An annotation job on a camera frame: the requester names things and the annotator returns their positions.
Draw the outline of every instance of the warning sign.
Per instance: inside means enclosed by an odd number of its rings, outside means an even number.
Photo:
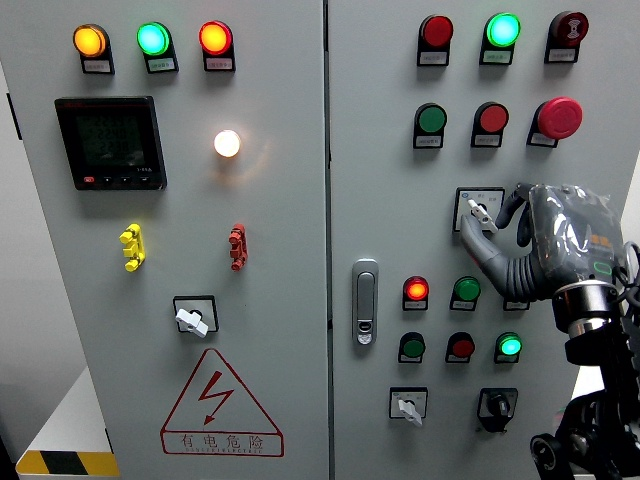
[[[170,455],[284,456],[284,436],[231,365],[204,351],[160,431]]]

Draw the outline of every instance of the yellow wire connector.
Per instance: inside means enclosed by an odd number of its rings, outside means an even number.
[[[120,235],[120,243],[124,244],[122,253],[129,259],[124,268],[127,272],[135,272],[147,256],[144,251],[140,225],[137,223],[129,225]]]

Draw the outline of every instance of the green indicator light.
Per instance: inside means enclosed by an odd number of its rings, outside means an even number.
[[[608,263],[594,262],[593,268],[596,272],[603,273],[604,275],[611,275],[613,273],[613,269]]]
[[[145,23],[138,29],[138,45],[147,55],[162,55],[169,43],[169,32],[159,23]]]
[[[503,355],[516,355],[522,350],[522,342],[516,334],[508,333],[498,339],[498,345]]]
[[[442,129],[446,123],[444,111],[438,107],[427,107],[420,112],[418,117],[420,128],[428,133],[434,133]]]
[[[480,284],[473,277],[458,280],[453,287],[454,293],[464,302],[473,302],[480,296]]]
[[[494,47],[510,47],[520,35],[520,20],[513,13],[494,15],[487,25],[487,39]]]
[[[417,358],[424,353],[424,343],[419,340],[409,340],[402,347],[402,351],[409,358]]]

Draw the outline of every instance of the gray metal panel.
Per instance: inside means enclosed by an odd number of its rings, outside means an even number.
[[[575,65],[544,65],[554,16],[580,9],[591,28]],[[488,18],[516,13],[522,34],[513,65],[478,65]],[[454,24],[451,63],[417,68],[420,23],[443,14]],[[538,478],[532,435],[552,430],[570,399],[576,368],[564,357],[565,335],[548,303],[504,313],[501,298],[452,235],[456,187],[510,190],[518,181],[584,184],[611,193],[622,211],[638,154],[640,12],[636,2],[370,2],[334,0],[329,8],[336,479]],[[557,149],[525,146],[536,108],[567,95],[584,108],[578,132]],[[470,149],[476,109],[507,106],[502,148]],[[448,114],[444,148],[412,149],[413,117],[427,102]],[[496,236],[515,245],[509,229]],[[510,252],[522,254],[510,247]],[[380,267],[378,339],[365,353],[351,339],[351,266]],[[401,289],[412,275],[430,283],[429,310],[402,312]],[[454,282],[482,284],[475,312],[451,312]],[[518,332],[520,363],[494,365],[496,337]],[[423,334],[420,365],[398,364],[400,337]],[[445,364],[447,340],[469,332],[471,363]],[[422,429],[388,418],[389,388],[429,388]],[[505,435],[477,431],[482,387],[515,387],[520,395]]]
[[[3,1],[1,8],[0,56],[123,478],[280,479],[300,471],[326,478],[322,3]],[[214,19],[233,31],[235,74],[203,71],[198,30]],[[135,35],[147,21],[171,31],[179,73],[146,73]],[[111,38],[113,77],[81,72],[71,39],[87,22]],[[154,97],[166,191],[74,189],[53,101],[114,95]],[[223,129],[243,141],[232,161],[212,150]],[[142,226],[148,251],[133,274],[118,241],[131,222]],[[236,222],[247,228],[250,255],[238,273],[227,241]],[[173,297],[204,294],[216,296],[220,331],[204,341],[177,333]],[[282,431],[283,458],[163,453],[160,429],[211,347]],[[247,414],[233,399],[220,410],[225,421]],[[194,422],[198,428],[202,418]]]

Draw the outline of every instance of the yellow black striped tape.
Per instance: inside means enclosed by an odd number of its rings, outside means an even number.
[[[116,457],[111,452],[27,450],[16,465],[16,471],[22,475],[120,476]]]

